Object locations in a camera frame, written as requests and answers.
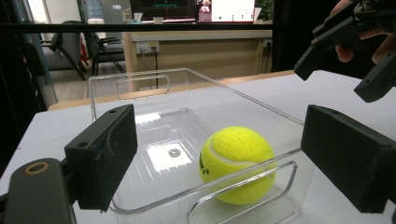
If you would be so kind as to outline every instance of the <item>clear plastic bin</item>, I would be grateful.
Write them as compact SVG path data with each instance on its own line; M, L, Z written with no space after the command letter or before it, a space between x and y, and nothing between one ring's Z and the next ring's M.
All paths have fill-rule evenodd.
M279 223L300 211L315 169L299 149L300 120L185 68L91 77L89 91L93 119L134 105L138 150L110 205L119 223ZM276 156L204 184L201 148L229 126L260 133ZM216 198L270 174L256 203Z

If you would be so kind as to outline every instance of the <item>monitor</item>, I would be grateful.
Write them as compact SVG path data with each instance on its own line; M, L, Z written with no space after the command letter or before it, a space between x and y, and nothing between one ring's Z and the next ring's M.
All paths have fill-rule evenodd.
M163 22L195 22L196 0L130 0L131 10L143 13L143 23L153 22L154 17L163 17Z
M254 20L255 0L196 0L198 22L246 22Z

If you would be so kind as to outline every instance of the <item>white table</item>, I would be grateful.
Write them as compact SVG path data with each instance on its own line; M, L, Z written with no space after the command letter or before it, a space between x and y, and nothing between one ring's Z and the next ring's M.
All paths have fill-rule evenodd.
M372 129L396 140L396 90L374 103L364 103L353 91L359 80L315 72L307 81L284 76L231 84L247 95L304 120L308 105L338 110ZM88 105L49 111L35 115L0 180L0 194L7 193L9 177L29 161L40 158L64 158L64 146L92 122ZM78 223L117 223L109 211L79 210L74 205ZM390 223L395 204L389 202L381 215L361 214L347 198L317 169L301 214L290 223Z

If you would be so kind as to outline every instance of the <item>tennis ball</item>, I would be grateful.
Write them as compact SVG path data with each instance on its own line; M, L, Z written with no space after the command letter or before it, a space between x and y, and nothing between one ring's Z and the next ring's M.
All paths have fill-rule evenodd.
M274 157L270 144L255 131L246 127L228 127L213 133L205 142L200 155L200 175L204 183L245 169ZM263 172L252 171L236 181ZM218 199L232 204L258 201L274 183L276 174L271 173L236 189L225 191Z

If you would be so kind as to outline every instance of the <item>wall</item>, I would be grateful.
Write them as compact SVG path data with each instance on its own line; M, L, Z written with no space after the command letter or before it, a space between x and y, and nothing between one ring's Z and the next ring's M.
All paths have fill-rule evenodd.
M77 0L46 0L51 23L64 21L81 21L78 13Z

